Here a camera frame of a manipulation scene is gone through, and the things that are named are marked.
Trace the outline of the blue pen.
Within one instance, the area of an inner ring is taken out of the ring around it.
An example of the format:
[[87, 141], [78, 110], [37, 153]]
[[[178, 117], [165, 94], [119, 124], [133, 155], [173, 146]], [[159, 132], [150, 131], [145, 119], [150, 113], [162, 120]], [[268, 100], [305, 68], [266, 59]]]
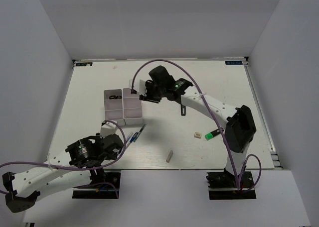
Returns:
[[133, 133], [133, 132], [130, 132], [129, 136], [128, 136], [127, 139], [126, 139], [126, 146], [125, 146], [125, 148], [128, 147], [128, 145], [129, 145], [129, 143], [130, 143], [130, 140], [131, 140], [131, 138], [133, 137], [133, 135], [134, 135], [134, 133]]
[[134, 133], [133, 137], [132, 137], [131, 140], [130, 140], [129, 145], [134, 141], [134, 139], [135, 139], [135, 137], [136, 137], [137, 134], [138, 134], [138, 132], [135, 132], [135, 133]]

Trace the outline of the purple cap highlighter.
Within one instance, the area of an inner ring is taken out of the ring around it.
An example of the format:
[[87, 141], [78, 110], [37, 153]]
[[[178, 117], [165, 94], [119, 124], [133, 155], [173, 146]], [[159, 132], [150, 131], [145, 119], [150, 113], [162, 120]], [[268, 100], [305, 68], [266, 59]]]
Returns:
[[186, 106], [184, 105], [180, 105], [180, 113], [181, 113], [181, 116], [186, 116]]

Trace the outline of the green clear pen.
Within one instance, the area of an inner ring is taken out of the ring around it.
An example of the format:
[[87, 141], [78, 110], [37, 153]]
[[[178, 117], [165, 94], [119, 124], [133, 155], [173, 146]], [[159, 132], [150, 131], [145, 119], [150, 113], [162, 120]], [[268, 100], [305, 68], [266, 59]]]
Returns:
[[139, 138], [139, 136], [141, 135], [142, 131], [145, 129], [146, 126], [147, 126], [147, 124], [145, 123], [145, 124], [141, 127], [140, 131], [138, 132], [138, 134], [136, 135], [136, 137], [135, 137], [135, 139], [134, 139], [134, 142], [137, 141], [137, 139]]

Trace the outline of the black handled scissors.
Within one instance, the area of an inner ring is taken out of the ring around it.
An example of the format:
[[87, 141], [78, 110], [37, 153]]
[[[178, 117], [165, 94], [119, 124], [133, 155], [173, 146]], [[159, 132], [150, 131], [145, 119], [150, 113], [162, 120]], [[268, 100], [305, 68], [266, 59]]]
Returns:
[[121, 95], [110, 95], [110, 96], [109, 96], [109, 99], [110, 99], [110, 100], [122, 99], [122, 96], [121, 96]]

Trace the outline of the small beige eraser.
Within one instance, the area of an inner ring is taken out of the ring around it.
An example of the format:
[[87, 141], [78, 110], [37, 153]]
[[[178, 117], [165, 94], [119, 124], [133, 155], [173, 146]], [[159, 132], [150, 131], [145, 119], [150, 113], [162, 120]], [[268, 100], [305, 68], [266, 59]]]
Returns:
[[202, 134], [200, 132], [195, 132], [194, 137], [195, 138], [201, 138]]

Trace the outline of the green cap highlighter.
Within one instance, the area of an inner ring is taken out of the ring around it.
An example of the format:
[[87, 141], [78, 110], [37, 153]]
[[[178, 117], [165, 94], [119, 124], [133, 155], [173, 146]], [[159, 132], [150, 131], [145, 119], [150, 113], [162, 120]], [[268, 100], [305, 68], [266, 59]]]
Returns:
[[206, 134], [204, 137], [206, 140], [211, 140], [213, 138], [215, 138], [216, 136], [218, 136], [221, 132], [223, 132], [224, 130], [221, 129], [222, 131], [220, 131], [219, 129], [216, 129], [212, 132], [209, 132], [208, 134]]

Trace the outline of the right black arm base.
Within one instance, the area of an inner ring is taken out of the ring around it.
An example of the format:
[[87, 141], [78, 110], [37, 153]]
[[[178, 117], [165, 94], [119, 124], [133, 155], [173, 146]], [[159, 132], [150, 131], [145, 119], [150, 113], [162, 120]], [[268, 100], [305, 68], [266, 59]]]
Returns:
[[210, 200], [253, 200], [257, 199], [254, 189], [248, 191], [254, 184], [250, 171], [242, 177], [240, 188], [237, 189], [235, 179], [224, 172], [207, 172], [208, 193]]

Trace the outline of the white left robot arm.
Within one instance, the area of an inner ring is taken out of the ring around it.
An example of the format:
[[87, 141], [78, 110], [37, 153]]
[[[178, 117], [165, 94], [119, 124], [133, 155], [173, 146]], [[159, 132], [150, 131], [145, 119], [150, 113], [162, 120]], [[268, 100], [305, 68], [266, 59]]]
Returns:
[[110, 196], [117, 199], [118, 184], [111, 174], [104, 172], [102, 162], [116, 160], [123, 147], [116, 134], [89, 136], [70, 144], [65, 151], [35, 168], [3, 174], [6, 206], [12, 213], [20, 213], [48, 195], [73, 187], [111, 191]]

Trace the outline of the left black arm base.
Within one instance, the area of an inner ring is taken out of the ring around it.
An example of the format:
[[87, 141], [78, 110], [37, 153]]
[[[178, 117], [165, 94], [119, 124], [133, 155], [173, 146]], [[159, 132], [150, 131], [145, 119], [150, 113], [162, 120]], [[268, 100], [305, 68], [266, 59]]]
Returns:
[[106, 172], [101, 182], [91, 182], [73, 189], [72, 199], [116, 200], [120, 193], [121, 172]]

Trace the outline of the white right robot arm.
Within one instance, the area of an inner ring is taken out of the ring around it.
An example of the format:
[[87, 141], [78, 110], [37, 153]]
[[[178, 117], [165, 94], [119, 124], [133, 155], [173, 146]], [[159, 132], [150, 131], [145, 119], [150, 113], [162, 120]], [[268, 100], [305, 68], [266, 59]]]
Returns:
[[149, 72], [147, 81], [134, 80], [133, 89], [142, 101], [159, 103], [162, 98], [192, 108], [217, 122], [223, 130], [228, 158], [225, 167], [226, 183], [232, 187], [243, 181], [247, 149], [256, 133], [256, 126], [249, 107], [237, 108], [201, 93], [194, 82], [174, 79], [164, 66]]

